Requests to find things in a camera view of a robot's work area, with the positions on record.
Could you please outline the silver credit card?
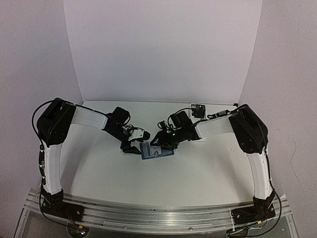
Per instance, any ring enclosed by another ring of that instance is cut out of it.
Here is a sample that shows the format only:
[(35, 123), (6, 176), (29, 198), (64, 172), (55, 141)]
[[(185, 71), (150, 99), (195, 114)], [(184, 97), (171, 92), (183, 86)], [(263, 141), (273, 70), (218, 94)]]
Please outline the silver credit card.
[(150, 146), (149, 156), (148, 157), (143, 156), (143, 159), (151, 159), (151, 158), (159, 157), (161, 155), (162, 155), (162, 151), (160, 147)]
[(149, 156), (150, 146), (148, 142), (140, 143), (141, 154), (144, 157)]

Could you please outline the blue card holder wallet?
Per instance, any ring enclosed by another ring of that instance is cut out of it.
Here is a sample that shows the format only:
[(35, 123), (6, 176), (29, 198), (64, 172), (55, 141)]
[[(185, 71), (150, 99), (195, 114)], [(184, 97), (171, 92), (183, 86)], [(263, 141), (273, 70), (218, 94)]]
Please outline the blue card holder wallet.
[(173, 156), (174, 151), (163, 149), (159, 146), (152, 146), (149, 142), (140, 143), (142, 160), (156, 159)]

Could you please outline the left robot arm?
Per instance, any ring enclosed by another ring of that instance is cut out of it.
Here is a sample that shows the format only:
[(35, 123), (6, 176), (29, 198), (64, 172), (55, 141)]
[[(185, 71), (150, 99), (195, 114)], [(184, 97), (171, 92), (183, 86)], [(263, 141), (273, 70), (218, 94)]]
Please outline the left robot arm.
[(42, 103), (35, 113), (43, 110), (38, 118), (32, 117), (32, 127), (40, 141), (39, 168), (42, 188), (48, 195), (62, 193), (61, 151), (72, 126), (81, 126), (108, 133), (118, 140), (124, 153), (139, 154), (133, 142), (143, 142), (149, 134), (140, 127), (129, 124), (130, 113), (116, 107), (103, 113), (61, 98)]

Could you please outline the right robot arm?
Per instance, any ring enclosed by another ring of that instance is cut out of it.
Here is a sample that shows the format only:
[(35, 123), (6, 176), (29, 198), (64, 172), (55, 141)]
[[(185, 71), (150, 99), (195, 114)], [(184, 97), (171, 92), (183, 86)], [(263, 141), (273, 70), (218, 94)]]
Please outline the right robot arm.
[(183, 110), (171, 114), (170, 118), (173, 125), (165, 121), (159, 122), (160, 131), (150, 145), (173, 151), (183, 141), (198, 141), (233, 133), (251, 166), (254, 199), (264, 201), (274, 196), (267, 154), (268, 128), (247, 104), (232, 111), (224, 110), (208, 115), (196, 122)]

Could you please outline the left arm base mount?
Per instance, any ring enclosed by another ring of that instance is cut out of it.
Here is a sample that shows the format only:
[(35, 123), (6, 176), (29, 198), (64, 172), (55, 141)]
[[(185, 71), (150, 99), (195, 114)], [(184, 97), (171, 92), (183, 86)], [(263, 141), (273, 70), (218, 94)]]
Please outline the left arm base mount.
[(84, 207), (63, 201), (63, 189), (53, 195), (42, 189), (41, 196), (44, 198), (41, 204), (41, 211), (43, 213), (76, 222), (82, 221)]

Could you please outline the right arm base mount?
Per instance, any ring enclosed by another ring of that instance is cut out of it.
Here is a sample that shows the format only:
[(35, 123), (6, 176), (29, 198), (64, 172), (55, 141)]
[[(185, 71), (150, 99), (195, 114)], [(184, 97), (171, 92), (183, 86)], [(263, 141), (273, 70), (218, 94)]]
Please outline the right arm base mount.
[(231, 215), (236, 225), (254, 223), (264, 221), (275, 217), (275, 209), (273, 206), (274, 193), (267, 199), (259, 199), (253, 197), (253, 205), (243, 208), (236, 208), (231, 211)]

